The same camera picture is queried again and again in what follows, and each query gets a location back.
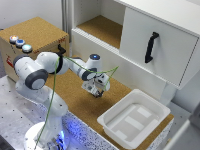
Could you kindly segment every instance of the white plastic tray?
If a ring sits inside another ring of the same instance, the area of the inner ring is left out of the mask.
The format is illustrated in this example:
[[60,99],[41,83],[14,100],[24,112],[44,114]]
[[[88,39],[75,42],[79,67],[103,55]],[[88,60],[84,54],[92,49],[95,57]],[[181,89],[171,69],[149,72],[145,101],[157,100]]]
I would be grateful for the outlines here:
[[102,114],[98,122],[122,147],[135,149],[169,113],[169,108],[136,89]]

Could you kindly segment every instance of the white cabinet door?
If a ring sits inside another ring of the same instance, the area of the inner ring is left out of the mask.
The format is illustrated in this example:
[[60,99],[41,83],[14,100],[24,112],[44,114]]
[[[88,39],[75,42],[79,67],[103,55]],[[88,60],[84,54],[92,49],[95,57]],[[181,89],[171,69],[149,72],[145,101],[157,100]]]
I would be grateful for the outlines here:
[[[154,40],[151,56],[145,63],[148,42],[152,33]],[[120,54],[154,74],[179,86],[197,37],[130,8],[126,8]]]

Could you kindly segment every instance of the green cable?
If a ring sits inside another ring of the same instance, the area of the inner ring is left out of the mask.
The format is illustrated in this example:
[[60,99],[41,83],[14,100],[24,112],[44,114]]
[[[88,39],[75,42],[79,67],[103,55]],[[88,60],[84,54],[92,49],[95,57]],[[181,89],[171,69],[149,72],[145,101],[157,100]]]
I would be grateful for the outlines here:
[[[115,73],[115,71],[119,68],[119,66],[117,66],[117,67],[115,67],[114,69],[111,69],[111,70],[109,70],[109,71],[95,72],[95,71],[91,71],[91,70],[88,70],[88,69],[86,69],[86,68],[83,68],[81,65],[79,65],[78,63],[76,63],[74,60],[72,60],[72,59],[69,58],[69,57],[64,56],[64,58],[69,59],[70,61],[72,61],[73,63],[75,63],[75,64],[78,65],[79,67],[81,67],[82,69],[84,69],[84,70],[86,70],[86,71],[89,71],[89,72],[92,72],[92,73],[108,73],[108,72],[113,71],[112,74],[111,74],[111,76],[109,76],[109,79],[108,79],[108,81],[106,82],[106,85],[104,86],[104,89],[106,88],[106,86],[107,86],[108,82],[110,81],[112,75],[113,75],[113,74]],[[50,102],[50,105],[49,105],[49,108],[48,108],[47,117],[46,117],[46,120],[45,120],[44,126],[43,126],[43,128],[42,128],[42,131],[41,131],[41,133],[40,133],[40,135],[39,135],[39,138],[38,138],[38,140],[37,140],[37,142],[36,142],[36,145],[35,145],[34,150],[35,150],[36,147],[37,147],[37,144],[38,144],[38,142],[39,142],[39,140],[40,140],[40,137],[41,137],[41,135],[42,135],[42,133],[43,133],[43,130],[44,130],[45,126],[46,126],[47,119],[48,119],[48,117],[49,117],[49,113],[50,113],[51,105],[52,105],[52,102],[53,102],[53,96],[54,96],[54,92],[55,92],[55,84],[56,84],[56,70],[57,70],[57,66],[58,66],[58,61],[59,61],[59,59],[60,59],[60,57],[58,57],[58,60],[57,60],[57,62],[56,62],[56,64],[55,64],[53,93],[52,93],[52,96],[51,96],[51,102]]]
[[38,144],[38,142],[39,142],[39,140],[40,140],[40,137],[41,137],[41,135],[42,135],[42,132],[43,132],[45,126],[46,126],[47,119],[48,119],[48,117],[49,117],[49,113],[50,113],[51,105],[52,105],[52,102],[53,102],[53,96],[54,96],[54,92],[55,92],[55,84],[56,84],[56,70],[57,70],[57,66],[58,66],[58,61],[59,61],[59,59],[60,59],[60,57],[58,57],[58,60],[57,60],[57,62],[56,62],[56,64],[55,64],[53,93],[52,93],[52,96],[51,96],[51,102],[50,102],[49,109],[48,109],[48,112],[47,112],[47,117],[46,117],[46,120],[45,120],[44,126],[43,126],[43,128],[42,128],[42,131],[41,131],[41,133],[40,133],[40,135],[39,135],[39,138],[38,138],[38,140],[37,140],[37,142],[36,142],[36,145],[35,145],[34,150],[35,150],[36,147],[37,147],[37,144]]

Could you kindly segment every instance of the white robotic arm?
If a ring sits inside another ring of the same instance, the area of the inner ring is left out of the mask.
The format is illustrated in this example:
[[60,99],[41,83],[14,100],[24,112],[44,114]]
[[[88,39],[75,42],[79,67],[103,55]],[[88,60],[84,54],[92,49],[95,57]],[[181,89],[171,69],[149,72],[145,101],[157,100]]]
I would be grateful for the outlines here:
[[[53,91],[51,88],[45,86],[45,83],[48,78],[48,73],[54,73],[55,65],[59,57],[60,59],[56,70],[57,74],[63,74],[70,68],[84,81],[82,87],[95,97],[101,97],[103,91],[109,90],[110,84],[109,82],[107,83],[108,76],[104,73],[95,73],[101,72],[100,56],[95,54],[90,55],[86,63],[80,58],[71,58],[71,60],[79,64],[77,65],[69,59],[64,59],[61,53],[42,52],[35,61],[28,55],[19,55],[15,58],[13,64],[15,72],[19,76],[19,80],[16,83],[16,91],[26,99],[34,103],[41,103],[48,108]],[[48,143],[55,141],[59,137],[63,130],[62,116],[67,113],[67,110],[68,106],[64,100],[55,93],[49,118],[39,140],[39,148],[43,150],[51,149]],[[38,132],[35,140],[38,139],[40,132]],[[59,149],[66,149],[66,145],[63,144]]]

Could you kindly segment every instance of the brown cardboard box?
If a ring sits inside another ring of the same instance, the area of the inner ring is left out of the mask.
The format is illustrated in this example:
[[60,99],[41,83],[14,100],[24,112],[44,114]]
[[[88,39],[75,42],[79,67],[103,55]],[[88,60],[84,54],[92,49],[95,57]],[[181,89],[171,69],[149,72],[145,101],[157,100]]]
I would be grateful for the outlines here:
[[69,56],[69,35],[47,21],[36,17],[20,24],[0,31],[0,50],[6,74],[14,81],[18,80],[13,68],[13,60],[16,56],[23,54],[21,49],[10,44],[9,38],[16,35],[25,40],[26,44],[32,46],[33,51],[28,55],[36,59],[40,52],[57,52],[61,44],[66,49],[65,56]]

